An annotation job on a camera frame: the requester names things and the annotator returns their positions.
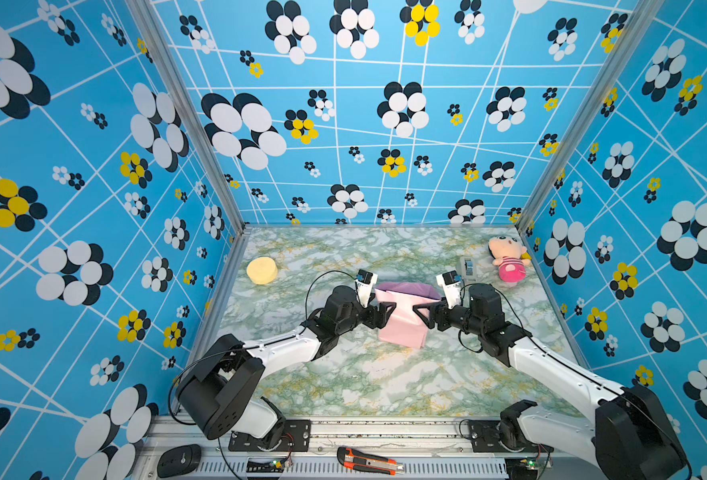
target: purple cloth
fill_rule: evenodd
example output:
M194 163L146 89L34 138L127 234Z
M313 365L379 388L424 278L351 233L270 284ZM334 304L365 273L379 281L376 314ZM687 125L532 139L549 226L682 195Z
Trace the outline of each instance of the purple cloth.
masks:
M431 300L442 300L442 296L427 283L383 282L378 283L375 288L378 290L389 290L391 292L422 296Z

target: white arm segment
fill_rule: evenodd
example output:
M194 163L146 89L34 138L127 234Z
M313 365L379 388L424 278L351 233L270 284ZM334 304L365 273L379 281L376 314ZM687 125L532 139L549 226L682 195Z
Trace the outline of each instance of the white arm segment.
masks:
M517 418L524 437L532 443L557 447L598 467L594 426L586 418L549 412L541 406L527 408Z
M536 343L546 353L543 353L535 345ZM593 372L589 372L578 364L553 352L536 338L524 337L518 340L509 349L509 358L513 368L538 380L556 395L571 403L589 419L591 424L596 424L595 410L598 407L598 401L610 401L613 398L617 398L617 395L601 388L599 385L605 386L613 392L622 393L623 385L620 383L604 379ZM535 440L527 438L531 442L537 443Z
M267 343L281 339L286 340L266 345ZM259 347L247 350L247 352L253 357L263 361L265 370L263 371L261 379L264 379L273 372L278 372L295 363L310 362L319 351L321 342L319 342L315 333L311 332L309 329L304 329L302 326L298 326L291 332L282 333L281 335L276 335L271 338L244 342L245 348L256 345L259 345Z
M255 438L263 438L268 434L278 420L276 412L263 401L250 400L244 409L242 417L232 430L244 432Z
M372 274L372 279L370 279L369 283L356 280L357 296L359 297L359 303L361 303L361 306L364 308L367 308L367 305L369 305L369 294L372 293L372 288L375 286L375 283L377 283L377 274Z

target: black cable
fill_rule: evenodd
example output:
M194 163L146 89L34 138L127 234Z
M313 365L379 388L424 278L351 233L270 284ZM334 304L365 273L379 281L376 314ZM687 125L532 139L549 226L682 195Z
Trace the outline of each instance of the black cable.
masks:
M468 348L467 346L465 346L465 343L463 343L463 340L460 338L460 334L461 334L461 333L463 333L462 330L458 330L458 331L457 331L457 341L460 342L460 345L464 346L466 350L470 350L471 352L474 352L474 353L481 353L481 352L484 350L484 346L483 346L483 345L480 346L478 350L471 350L470 348Z
M551 453L550 452L548 452L548 458L545 459L545 463L543 464L543 468L540 471L540 474L538 475L538 478L536 480L540 480L540 477L543 476L543 474L545 473L545 468L548 467L549 460L551 460Z
M514 315L514 316L516 317L516 319L519 321L519 324L521 325L521 328L524 329L524 324L521 322L521 319L519 318L519 315L516 314L516 311L513 310L513 306L511 305L511 302L508 301L508 298L505 297L505 294L502 293L500 290L497 290L495 287L493 287L493 290L494 290L495 292L499 293L499 294L505 299L505 302L508 303L508 306L509 306L509 308L511 309L511 312L513 312L513 315ZM616 396L618 396L618 397L619 397L619 396L622 396L622 394L617 393L617 392L613 391L612 389L609 389L607 386L605 386L605 385L603 385L603 384L597 382L596 380L592 379L591 377L586 377L586 376L584 376L581 372L578 372L577 370L573 369L572 367L570 367L570 366L567 365L566 363L560 361L560 360L557 359L556 357L551 356L547 351L543 350L542 347L540 347L540 345L538 345L537 342L535 342L531 337L528 337L528 338L529 338L529 340L532 342L532 345L538 347L538 350L540 350L541 352L543 352L545 355L547 355L548 357L550 357L552 360L556 360L556 361L557 361L559 364L561 364L562 366L566 367L566 368L569 369L569 370L572 370L573 372L577 373L577 374L580 375L580 376L583 376L584 378L588 379L590 382L593 382L593 383L595 383L597 386L601 387L602 389L607 390L607 391L610 392L612 395L616 395ZM692 478L692 464L690 464L689 458L686 458L684 452L683 452L682 450L680 450L679 447L676 446L676 443L674 442L673 438L671 438L670 436L668 436L668 434L663 430L663 428L661 428L658 424L656 424L655 421L652 420L652 418L650 418L649 415L647 415L647 413L646 413L644 410L642 410L639 406L637 406L634 402L628 402L628 403L629 403L630 405L633 405L634 408L636 408L636 409L639 411L639 413L642 414L642 415L649 421L649 423L651 423L653 426L655 426L655 428L657 428L657 430L658 430L660 433L662 433L663 436L665 436L665 437L668 439L668 441L671 443L671 448L674 449L674 452L675 452L676 455L679 457L679 459L680 459L680 460L682 460L682 459L685 460L685 462L687 463L687 468L689 469L689 475L687 476L686 480L690 480L690 479Z
M463 434L463 422L468 422L471 423L470 418L464 418L463 420L460 420L460 425L457 426L457 431L459 432L460 436L463 437L464 439L472 442L473 438L471 437L466 437ZM471 425L468 425L468 431L471 432Z
M236 475L236 472L234 472L233 468L231 468L231 464L228 463L228 460L225 459L225 454L223 453L223 446L220 444L220 437L218 437L218 447L220 448L220 456L223 457L223 462L225 462L225 466L228 467L228 470L231 470L231 473L234 474L234 477L238 478L238 480L244 480L239 475Z
M320 276L317 276L317 277L314 279L314 281L310 283L310 286L308 287L308 292L306 292L306 301L305 301L305 304L304 304L304 305L305 305L305 310L306 310L305 320L308 320L308 296L310 295L310 289L314 287L314 283L316 283L316 281L319 280L322 276L325 276L325 275L327 275L327 274L335 274L335 273L344 274L344 275L350 276L351 280L353 280L353 287L354 287L354 289L355 289L355 290L357 291L357 293L358 293L358 290L359 290L359 289L358 289L357 286L356 286L356 278L355 278L354 276L352 276L351 274L349 274L348 272L343 272L342 270L329 270L328 272L324 272L324 273L321 274ZM305 330L306 330L307 328L308 328L307 326L304 326L303 329L302 329L301 332L300 332L300 335L303 335L303 332L305 332Z

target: metal bracket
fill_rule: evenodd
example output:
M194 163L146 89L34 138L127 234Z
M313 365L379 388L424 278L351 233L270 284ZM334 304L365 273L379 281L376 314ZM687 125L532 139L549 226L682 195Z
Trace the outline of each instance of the metal bracket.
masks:
M511 452L504 447L500 442L500 431L498 430L496 420L469 420L468 429L470 434L470 442L474 453L507 453ZM522 454L534 453L537 455L538 446L535 443L527 442L527 445L517 453ZM549 446L541 446L541 453L553 452L553 448Z
M307 452L310 440L310 420L287 420L284 423L282 436L288 433L294 438L294 443L289 444L286 437L282 438L279 446L272 452ZM255 437L242 432L232 432L231 441L228 442L229 452L266 452L258 447Z

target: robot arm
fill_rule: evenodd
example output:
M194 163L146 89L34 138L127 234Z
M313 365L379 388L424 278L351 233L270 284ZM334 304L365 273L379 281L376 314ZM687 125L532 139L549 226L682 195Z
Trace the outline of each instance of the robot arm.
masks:
M364 324L371 329L386 326L396 303L370 303L377 275L359 270L356 290L336 286L324 308L315 310L300 326L281 335L240 342L227 334L218 338L205 355L181 378L176 392L207 439L229 430L244 432L269 449L277 445L284 416L267 398L252 400L265 376L326 355L341 335Z
M598 466L610 480L662 480L687 464L684 449L652 390L644 386L627 389L589 372L551 351L523 326L505 321L500 296L491 285L471 286L465 307L456 299L459 278L455 272L439 275L437 280L445 299L413 308L430 329L455 327L475 333L484 352L539 380L585 416L563 416L521 400L500 416L506 447L519 449L525 440L554 446Z

